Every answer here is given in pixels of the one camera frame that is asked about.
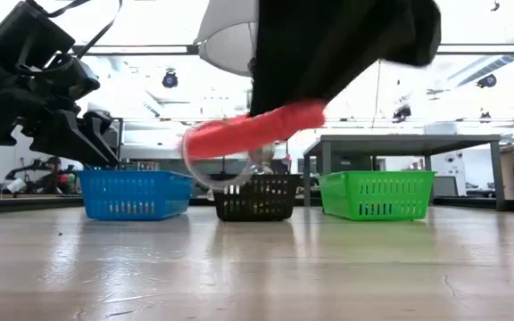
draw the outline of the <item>white lamp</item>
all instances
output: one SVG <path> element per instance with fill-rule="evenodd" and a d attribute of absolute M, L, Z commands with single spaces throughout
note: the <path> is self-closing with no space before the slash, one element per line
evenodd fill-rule
<path fill-rule="evenodd" d="M 224 71 L 251 77 L 257 46 L 257 1 L 210 0 L 194 43 L 200 58 Z"/>

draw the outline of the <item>red foam sleeve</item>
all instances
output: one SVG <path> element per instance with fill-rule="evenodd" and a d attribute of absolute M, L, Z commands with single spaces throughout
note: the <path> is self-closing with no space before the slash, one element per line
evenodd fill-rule
<path fill-rule="evenodd" d="M 299 130 L 320 128 L 325 106 L 318 100 L 291 103 L 253 118 L 244 115 L 203 124 L 187 135 L 188 156 L 199 160 L 253 151 Z"/>

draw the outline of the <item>table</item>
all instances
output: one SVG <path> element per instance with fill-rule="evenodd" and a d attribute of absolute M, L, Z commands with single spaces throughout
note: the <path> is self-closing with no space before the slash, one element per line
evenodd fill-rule
<path fill-rule="evenodd" d="M 497 210 L 504 210 L 500 141 L 499 135 L 322 135 L 304 152 L 304 205 L 311 205 L 311 156 L 317 157 L 321 175 L 331 173 L 334 153 L 423 156 L 426 170 L 432 170 L 432 155 L 490 144 Z"/>

